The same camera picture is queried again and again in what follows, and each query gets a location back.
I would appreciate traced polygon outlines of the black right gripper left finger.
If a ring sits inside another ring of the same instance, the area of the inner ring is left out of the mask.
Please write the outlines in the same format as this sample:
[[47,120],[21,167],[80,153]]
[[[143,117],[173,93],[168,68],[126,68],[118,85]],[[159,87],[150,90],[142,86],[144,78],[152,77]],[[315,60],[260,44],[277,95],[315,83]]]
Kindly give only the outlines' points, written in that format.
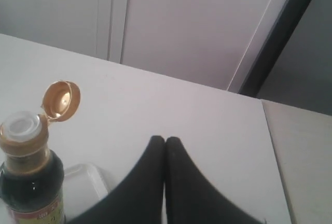
[[164,173],[165,140],[152,136],[125,179],[70,223],[162,223]]

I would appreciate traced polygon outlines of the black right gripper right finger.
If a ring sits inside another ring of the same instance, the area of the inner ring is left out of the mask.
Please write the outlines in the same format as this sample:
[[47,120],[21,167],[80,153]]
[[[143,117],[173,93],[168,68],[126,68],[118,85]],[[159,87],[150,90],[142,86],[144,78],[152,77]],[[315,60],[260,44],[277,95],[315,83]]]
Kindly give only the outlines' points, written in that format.
[[260,223],[204,177],[179,138],[169,137],[165,152],[168,223]]

